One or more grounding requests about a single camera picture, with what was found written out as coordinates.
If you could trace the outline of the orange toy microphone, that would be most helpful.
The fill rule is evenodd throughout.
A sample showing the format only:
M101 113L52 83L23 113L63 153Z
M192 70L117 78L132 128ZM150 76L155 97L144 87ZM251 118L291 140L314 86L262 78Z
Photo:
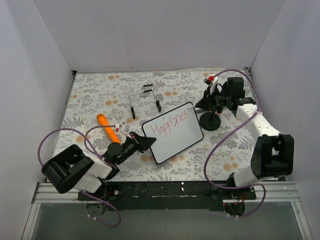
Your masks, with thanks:
M98 114L96 116L97 122L103 126L104 131L108 135L109 139L111 140L112 143L119 143L121 144L121 141L113 131L112 127L109 125L108 120L105 115L102 113Z

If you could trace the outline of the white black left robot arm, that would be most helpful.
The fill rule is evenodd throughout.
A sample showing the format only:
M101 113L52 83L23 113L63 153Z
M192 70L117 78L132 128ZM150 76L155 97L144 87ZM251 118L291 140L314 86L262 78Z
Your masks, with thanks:
M124 143L112 142L102 159L86 155L73 144L44 163L41 172L60 194L76 189L101 200L107 193L102 181L112 179L120 171L119 165L135 152L147 151L156 140L131 131Z

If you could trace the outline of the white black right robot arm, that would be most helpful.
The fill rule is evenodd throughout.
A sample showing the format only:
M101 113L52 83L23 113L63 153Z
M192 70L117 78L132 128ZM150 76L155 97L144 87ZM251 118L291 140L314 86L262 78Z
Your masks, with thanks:
M250 165L232 173L226 185L221 185L220 189L226 190L230 198L237 199L245 189L263 180L291 175L294 166L294 138L290 134L282 134L268 122L256 101L246 96L244 79L229 77L224 84L220 84L215 76L209 75L204 82L208 87L195 105L205 111L200 116L200 126L207 131L217 130L221 125L218 115L228 109L255 140Z

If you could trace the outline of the black front mounting rail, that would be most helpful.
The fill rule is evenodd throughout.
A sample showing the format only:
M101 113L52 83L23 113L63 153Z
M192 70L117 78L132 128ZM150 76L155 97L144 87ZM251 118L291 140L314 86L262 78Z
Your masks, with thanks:
M223 201L255 200L253 189L221 189L207 181L109 181L92 194L124 210L209 210L222 212Z

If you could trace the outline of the black microphone stand base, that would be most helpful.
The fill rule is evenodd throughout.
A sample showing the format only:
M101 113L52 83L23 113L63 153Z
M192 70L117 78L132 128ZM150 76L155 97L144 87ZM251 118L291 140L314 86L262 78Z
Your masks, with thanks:
M215 131L221 125L221 119L213 112L206 112L200 116L200 126L207 131Z

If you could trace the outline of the black framed whiteboard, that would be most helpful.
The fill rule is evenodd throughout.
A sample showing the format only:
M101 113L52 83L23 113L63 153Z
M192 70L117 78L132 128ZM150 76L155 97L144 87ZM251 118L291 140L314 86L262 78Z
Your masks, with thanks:
M184 103L169 110L141 126L146 137L156 138L150 147L156 164L160 165L204 138L192 102Z

